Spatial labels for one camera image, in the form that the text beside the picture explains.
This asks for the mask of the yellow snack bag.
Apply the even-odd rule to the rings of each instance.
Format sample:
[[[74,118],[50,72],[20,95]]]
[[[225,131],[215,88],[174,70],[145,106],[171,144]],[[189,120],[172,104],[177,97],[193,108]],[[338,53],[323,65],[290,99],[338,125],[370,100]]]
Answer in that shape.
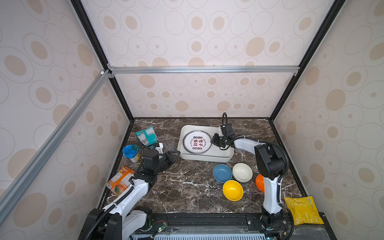
[[[295,226],[302,224],[324,224],[312,196],[303,198],[284,197],[284,200],[293,215]]]

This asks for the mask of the white plastic bin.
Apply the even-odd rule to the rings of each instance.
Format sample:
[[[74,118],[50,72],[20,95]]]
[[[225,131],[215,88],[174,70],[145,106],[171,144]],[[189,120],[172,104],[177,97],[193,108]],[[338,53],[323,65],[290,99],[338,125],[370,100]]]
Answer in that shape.
[[[217,163],[227,163],[231,160],[234,155],[233,148],[221,150],[219,147],[214,145],[204,154],[191,154],[186,151],[183,146],[183,138],[187,133],[192,131],[204,131],[208,133],[211,138],[214,134],[218,134],[220,128],[219,127],[207,127],[207,126],[195,126],[195,125],[185,125],[181,128],[180,140],[178,143],[178,151],[181,152],[180,156],[184,160],[194,160],[194,161],[207,161],[207,162],[217,162]]]

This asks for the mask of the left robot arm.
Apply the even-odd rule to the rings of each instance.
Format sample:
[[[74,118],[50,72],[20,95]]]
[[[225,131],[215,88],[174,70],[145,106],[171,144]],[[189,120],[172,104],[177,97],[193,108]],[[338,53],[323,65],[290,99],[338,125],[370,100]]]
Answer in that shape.
[[[79,240],[128,240],[136,230],[152,226],[152,211],[135,207],[155,185],[158,175],[180,159],[181,152],[144,150],[138,169],[129,178],[129,187],[103,209],[93,209],[87,216]]]

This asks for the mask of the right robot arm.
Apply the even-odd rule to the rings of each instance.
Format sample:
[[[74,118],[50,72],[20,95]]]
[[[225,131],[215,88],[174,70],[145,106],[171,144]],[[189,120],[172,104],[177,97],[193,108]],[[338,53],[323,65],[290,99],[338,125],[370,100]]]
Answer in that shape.
[[[228,138],[214,134],[211,143],[219,148],[232,147],[255,155],[265,187],[262,222],[268,228],[269,225],[281,221],[284,218],[281,186],[283,178],[289,170],[286,152],[278,144],[255,140],[246,136]]]

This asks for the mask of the yellow bowl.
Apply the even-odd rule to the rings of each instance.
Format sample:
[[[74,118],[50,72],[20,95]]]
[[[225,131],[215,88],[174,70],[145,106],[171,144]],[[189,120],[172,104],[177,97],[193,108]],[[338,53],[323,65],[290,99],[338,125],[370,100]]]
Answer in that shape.
[[[244,190],[241,184],[234,180],[229,180],[223,185],[224,196],[232,201],[237,202],[241,200],[244,196]]]

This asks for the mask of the horizontal aluminium rail back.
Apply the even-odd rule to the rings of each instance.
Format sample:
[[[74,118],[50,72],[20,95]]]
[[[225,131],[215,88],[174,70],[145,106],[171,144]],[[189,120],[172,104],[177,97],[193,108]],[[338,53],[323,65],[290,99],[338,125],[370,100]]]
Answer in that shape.
[[[111,67],[113,74],[297,73],[299,66]]]

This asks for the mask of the blue lidded cup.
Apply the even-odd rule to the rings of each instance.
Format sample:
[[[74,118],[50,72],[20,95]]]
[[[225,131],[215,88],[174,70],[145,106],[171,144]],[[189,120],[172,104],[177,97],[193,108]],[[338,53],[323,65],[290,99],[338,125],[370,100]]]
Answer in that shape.
[[[137,163],[141,158],[139,150],[140,148],[138,145],[128,145],[123,148],[122,152],[126,160],[130,160],[132,163]]]

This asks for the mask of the orange snack packet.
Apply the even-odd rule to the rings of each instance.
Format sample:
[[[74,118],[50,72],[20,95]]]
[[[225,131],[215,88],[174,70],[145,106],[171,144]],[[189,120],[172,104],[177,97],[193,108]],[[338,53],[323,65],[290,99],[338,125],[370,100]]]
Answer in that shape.
[[[127,167],[120,169],[106,184],[107,188],[116,196],[120,196],[130,185],[129,179],[135,172]]]

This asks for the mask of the white plate red green characters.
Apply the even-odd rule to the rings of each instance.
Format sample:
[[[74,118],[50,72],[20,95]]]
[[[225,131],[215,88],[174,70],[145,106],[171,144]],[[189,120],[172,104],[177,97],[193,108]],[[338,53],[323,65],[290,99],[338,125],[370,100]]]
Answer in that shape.
[[[183,138],[183,146],[187,152],[195,155],[206,153],[212,146],[211,136],[204,131],[192,131]]]

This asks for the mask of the aluminium rail left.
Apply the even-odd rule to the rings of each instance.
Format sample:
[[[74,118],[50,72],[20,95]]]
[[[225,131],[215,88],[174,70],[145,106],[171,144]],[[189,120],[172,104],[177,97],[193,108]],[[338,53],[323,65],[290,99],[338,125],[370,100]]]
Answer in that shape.
[[[52,132],[42,147],[36,152],[30,162],[23,168],[22,172],[10,185],[9,189],[1,198],[1,224],[3,224],[9,217],[10,213],[63,141],[64,137],[71,130],[104,82],[111,76],[111,73],[111,70],[104,70],[104,73],[102,75],[100,74],[94,80],[73,108],[70,109],[69,113],[64,117],[59,126]]]

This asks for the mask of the green snack packet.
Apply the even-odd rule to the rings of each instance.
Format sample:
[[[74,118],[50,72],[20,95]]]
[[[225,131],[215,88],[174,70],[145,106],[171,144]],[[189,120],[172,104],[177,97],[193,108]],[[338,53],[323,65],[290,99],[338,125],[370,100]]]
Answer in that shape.
[[[136,137],[139,139],[140,143],[146,147],[158,142],[154,127],[149,127],[145,130],[138,131],[135,134]]]

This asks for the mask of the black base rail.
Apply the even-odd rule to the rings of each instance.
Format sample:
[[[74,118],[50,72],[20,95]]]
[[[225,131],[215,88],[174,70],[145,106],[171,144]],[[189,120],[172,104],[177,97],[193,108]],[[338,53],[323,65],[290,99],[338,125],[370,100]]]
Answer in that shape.
[[[126,218],[109,213],[90,240],[334,240],[324,213],[322,225],[292,226],[288,214],[266,229],[261,214],[154,214],[137,208]]]

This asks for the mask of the cream white bowl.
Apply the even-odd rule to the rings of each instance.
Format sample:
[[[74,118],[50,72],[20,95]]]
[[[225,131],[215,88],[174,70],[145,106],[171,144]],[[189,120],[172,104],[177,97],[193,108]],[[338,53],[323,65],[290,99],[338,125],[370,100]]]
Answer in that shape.
[[[233,169],[233,177],[240,183],[246,183],[253,177],[252,169],[244,163],[235,164]]]

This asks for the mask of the orange bowl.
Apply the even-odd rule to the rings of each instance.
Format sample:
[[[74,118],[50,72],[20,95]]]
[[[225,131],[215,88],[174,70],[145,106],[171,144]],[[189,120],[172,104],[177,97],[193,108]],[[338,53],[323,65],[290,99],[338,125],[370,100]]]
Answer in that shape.
[[[255,180],[257,188],[264,193],[265,192],[265,185],[264,185],[264,177],[262,175],[257,175]]]

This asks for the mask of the blue bowl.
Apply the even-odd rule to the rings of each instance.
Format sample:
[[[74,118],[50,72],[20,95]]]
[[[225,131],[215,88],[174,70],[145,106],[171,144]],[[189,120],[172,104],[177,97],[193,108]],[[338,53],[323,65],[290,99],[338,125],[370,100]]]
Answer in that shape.
[[[224,184],[232,179],[233,173],[227,165],[219,164],[214,167],[213,176],[217,182]]]

